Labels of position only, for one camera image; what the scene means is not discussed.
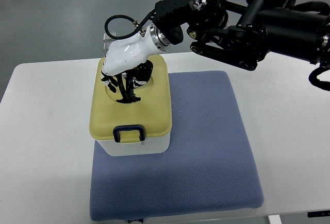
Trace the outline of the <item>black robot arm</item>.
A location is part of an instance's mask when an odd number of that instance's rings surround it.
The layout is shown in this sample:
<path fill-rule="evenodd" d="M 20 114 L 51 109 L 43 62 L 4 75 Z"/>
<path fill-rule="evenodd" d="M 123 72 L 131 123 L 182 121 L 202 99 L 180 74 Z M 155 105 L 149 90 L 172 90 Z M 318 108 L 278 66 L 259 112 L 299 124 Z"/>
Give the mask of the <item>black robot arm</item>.
<path fill-rule="evenodd" d="M 183 41 L 182 25 L 193 39 L 190 49 L 201 56 L 253 71 L 267 53 L 315 64 L 308 79 L 323 90 L 319 79 L 329 71 L 329 5 L 296 4 L 295 0 L 161 0 L 135 30 L 113 36 L 101 80 L 111 91 L 130 99 L 152 72 L 149 55 Z"/>

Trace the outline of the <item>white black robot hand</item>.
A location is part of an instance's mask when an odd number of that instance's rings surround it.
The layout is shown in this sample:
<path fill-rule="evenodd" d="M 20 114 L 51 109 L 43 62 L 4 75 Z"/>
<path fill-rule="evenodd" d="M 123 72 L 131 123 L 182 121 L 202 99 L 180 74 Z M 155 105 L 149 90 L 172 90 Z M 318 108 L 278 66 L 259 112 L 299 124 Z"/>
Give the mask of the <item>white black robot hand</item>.
<path fill-rule="evenodd" d="M 130 38 L 112 42 L 101 70 L 101 81 L 115 93 L 119 81 L 114 76 L 136 69 L 133 88 L 147 84 L 152 72 L 152 67 L 146 63 L 148 56 L 166 51 L 170 44 L 154 24 L 147 26 L 144 34 L 137 33 Z"/>

